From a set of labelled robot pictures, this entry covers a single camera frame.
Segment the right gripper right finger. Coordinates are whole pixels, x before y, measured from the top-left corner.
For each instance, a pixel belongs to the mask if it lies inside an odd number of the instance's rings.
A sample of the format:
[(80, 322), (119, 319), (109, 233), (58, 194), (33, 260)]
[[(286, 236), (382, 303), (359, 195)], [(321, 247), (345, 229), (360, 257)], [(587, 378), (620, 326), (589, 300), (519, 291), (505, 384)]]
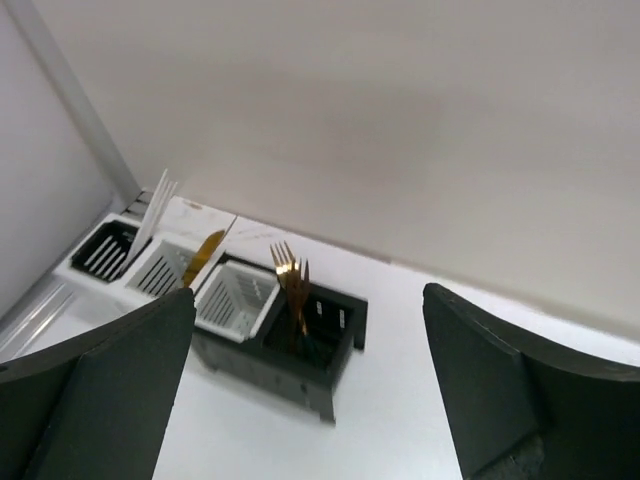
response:
[(566, 347), (451, 290), (423, 290), (465, 479), (636, 479), (639, 369)]

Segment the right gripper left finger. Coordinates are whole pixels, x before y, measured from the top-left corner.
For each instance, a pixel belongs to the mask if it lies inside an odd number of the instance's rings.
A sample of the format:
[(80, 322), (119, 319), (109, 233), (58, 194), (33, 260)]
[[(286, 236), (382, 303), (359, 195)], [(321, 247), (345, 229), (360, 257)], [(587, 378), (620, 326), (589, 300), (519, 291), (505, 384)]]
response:
[(194, 322), (180, 288), (3, 363), (2, 478), (152, 478)]

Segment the white chopstick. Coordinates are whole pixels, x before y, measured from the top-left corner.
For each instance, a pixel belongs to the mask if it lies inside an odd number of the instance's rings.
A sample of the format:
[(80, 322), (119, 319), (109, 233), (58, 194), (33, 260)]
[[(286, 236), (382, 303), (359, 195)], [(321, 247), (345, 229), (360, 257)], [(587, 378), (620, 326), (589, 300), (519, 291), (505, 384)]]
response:
[[(147, 242), (151, 239), (152, 235), (154, 234), (154, 231), (160, 221), (160, 218), (162, 216), (162, 214), (164, 213), (167, 204), (170, 200), (170, 198), (172, 197), (176, 187), (177, 187), (178, 182), (177, 181), (173, 181), (170, 180), (169, 183), (169, 187), (165, 193), (165, 196), (163, 197), (162, 203), (160, 204), (160, 206), (158, 207), (158, 209), (156, 210), (156, 213), (154, 215), (153, 218), (153, 223), (151, 224), (151, 229), (148, 231), (148, 237), (146, 238), (146, 242), (144, 243), (144, 246), (147, 244)], [(139, 252), (136, 254), (136, 256), (142, 251), (142, 249), (144, 248), (144, 246), (139, 250)]]
[(131, 248), (129, 249), (127, 257), (123, 262), (122, 269), (125, 269), (131, 263), (139, 250), (144, 246), (146, 238), (148, 237), (148, 231), (151, 229), (151, 224), (153, 223), (154, 215), (156, 213), (156, 210), (162, 203), (163, 197), (165, 196), (165, 193), (169, 187), (169, 183), (170, 180), (168, 177), (168, 170), (165, 169), (154, 190), (151, 201), (143, 217), (140, 228), (138, 229), (136, 236), (131, 244)]

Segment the gold knife green handle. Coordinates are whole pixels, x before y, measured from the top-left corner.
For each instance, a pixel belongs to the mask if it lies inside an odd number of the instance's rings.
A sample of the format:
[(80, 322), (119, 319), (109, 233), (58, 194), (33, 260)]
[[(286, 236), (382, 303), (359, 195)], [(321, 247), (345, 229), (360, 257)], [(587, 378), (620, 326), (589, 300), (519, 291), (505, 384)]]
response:
[(211, 233), (205, 239), (205, 241), (202, 243), (202, 245), (199, 247), (193, 258), (191, 259), (183, 274), (182, 282), (185, 288), (189, 288), (191, 286), (197, 275), (209, 262), (216, 249), (225, 238), (225, 235), (225, 230), (218, 230)]

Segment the gold fork green handle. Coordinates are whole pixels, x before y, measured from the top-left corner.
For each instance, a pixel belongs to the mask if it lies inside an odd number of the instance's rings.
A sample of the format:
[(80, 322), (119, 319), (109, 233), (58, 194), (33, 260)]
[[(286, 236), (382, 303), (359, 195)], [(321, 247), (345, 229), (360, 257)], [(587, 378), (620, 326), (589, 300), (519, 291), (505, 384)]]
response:
[(303, 312), (311, 291), (309, 263), (297, 259), (286, 241), (270, 245), (269, 249), (276, 276), (287, 297), (292, 322), (292, 346), (300, 353), (309, 354), (313, 342)]

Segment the copper small fork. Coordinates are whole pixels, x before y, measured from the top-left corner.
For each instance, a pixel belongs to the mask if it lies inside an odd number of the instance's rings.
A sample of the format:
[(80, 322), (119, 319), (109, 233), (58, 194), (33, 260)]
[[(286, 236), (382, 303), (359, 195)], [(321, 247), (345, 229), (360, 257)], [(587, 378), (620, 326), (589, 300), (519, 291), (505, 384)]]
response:
[(303, 313), (305, 303), (310, 294), (308, 262), (301, 265), (294, 257), (291, 258), (285, 281), (285, 290), (292, 322), (290, 351), (296, 353), (298, 351), (298, 337), (305, 338), (308, 334)]

